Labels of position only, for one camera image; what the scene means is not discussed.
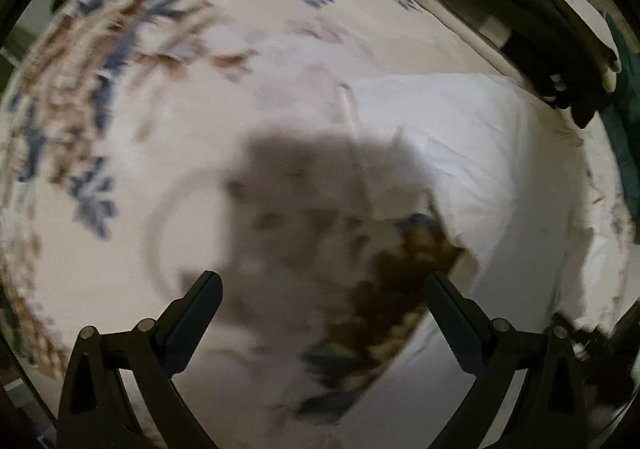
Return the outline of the white garment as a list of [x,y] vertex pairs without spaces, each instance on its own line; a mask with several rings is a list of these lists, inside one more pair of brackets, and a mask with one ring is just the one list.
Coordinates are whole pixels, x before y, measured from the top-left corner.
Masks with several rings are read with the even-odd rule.
[[[416,203],[424,183],[466,254],[452,279],[486,313],[538,332],[548,323],[580,192],[574,133],[503,76],[425,74],[358,82],[345,94],[374,213]],[[472,384],[432,318],[331,431],[341,448],[425,448]]]

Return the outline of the dark green plush blanket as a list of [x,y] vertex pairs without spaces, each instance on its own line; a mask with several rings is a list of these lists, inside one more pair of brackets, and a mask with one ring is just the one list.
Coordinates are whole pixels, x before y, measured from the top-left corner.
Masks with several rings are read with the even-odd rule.
[[617,46],[622,70],[600,116],[620,170],[627,209],[639,225],[639,55],[628,47],[609,14],[605,14],[605,21]]

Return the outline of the floral bed sheet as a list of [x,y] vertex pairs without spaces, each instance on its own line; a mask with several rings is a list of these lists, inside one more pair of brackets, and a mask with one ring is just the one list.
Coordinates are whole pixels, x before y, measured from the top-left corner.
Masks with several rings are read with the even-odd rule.
[[82,328],[160,318],[213,271],[224,296],[172,383],[215,447],[341,448],[334,426],[434,320],[426,277],[472,299],[424,183],[398,190],[414,210],[374,213],[375,143],[352,134],[345,94],[503,76],[576,137],[549,321],[503,319],[566,331],[590,446],[599,395],[570,337],[614,322],[630,216],[598,111],[578,128],[547,104],[503,55],[509,34],[474,0],[67,0],[1,100],[1,287],[21,351],[60,401]]

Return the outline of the black folded garment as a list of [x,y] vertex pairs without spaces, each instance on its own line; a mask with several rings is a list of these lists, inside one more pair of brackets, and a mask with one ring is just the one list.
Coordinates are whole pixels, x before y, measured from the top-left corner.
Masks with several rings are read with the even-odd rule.
[[474,0],[509,29],[501,51],[554,108],[584,128],[607,93],[582,20],[563,0]]

